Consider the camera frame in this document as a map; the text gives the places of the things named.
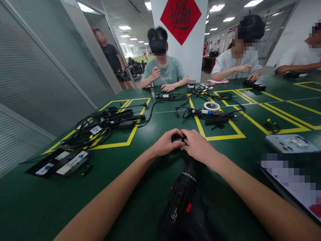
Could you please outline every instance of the white pillar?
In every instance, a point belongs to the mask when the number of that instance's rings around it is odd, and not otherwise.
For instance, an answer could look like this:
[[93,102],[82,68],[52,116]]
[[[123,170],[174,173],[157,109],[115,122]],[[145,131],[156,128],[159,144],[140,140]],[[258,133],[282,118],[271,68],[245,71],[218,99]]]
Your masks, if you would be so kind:
[[150,0],[154,25],[155,27],[160,25],[167,31],[168,55],[177,58],[182,63],[186,74],[191,80],[200,82],[208,0],[194,0],[202,15],[183,45],[175,39],[166,26],[161,22],[161,16],[168,1],[172,0]]

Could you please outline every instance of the green t-shirt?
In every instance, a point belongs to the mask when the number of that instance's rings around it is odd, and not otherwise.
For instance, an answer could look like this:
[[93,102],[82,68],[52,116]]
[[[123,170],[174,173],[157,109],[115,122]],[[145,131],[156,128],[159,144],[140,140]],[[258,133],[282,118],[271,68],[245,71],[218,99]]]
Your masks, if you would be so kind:
[[160,77],[154,81],[155,86],[173,84],[187,76],[180,61],[174,57],[168,56],[168,63],[165,68],[161,68],[155,59],[149,61],[145,67],[145,72],[142,79],[147,79],[149,76],[151,76],[151,72],[155,66],[157,66],[161,71]]

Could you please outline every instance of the electric drill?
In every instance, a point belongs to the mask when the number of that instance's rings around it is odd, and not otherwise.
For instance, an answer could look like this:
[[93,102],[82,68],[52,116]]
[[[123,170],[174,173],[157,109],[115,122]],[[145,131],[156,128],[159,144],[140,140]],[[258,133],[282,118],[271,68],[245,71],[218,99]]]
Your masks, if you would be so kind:
[[157,228],[158,240],[214,240],[208,224],[208,206],[203,203],[196,173],[200,163],[191,158],[177,178]]

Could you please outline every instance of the shorts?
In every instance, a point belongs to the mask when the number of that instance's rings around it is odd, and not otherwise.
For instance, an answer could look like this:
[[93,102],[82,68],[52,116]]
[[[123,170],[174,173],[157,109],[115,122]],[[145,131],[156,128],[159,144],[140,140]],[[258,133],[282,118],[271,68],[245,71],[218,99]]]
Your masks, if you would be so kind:
[[123,72],[121,69],[114,69],[114,73],[120,82],[128,82],[130,80],[126,71]]

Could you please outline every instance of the white ring light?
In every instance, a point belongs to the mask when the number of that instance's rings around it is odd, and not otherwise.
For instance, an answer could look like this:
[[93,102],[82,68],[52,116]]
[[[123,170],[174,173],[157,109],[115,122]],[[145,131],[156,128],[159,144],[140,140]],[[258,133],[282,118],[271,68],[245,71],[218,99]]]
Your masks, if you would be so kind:
[[[216,106],[216,108],[209,108],[207,106],[208,104],[212,104],[212,105]],[[210,111],[218,111],[221,107],[218,103],[209,101],[209,102],[204,103],[204,108],[207,110],[210,110]]]

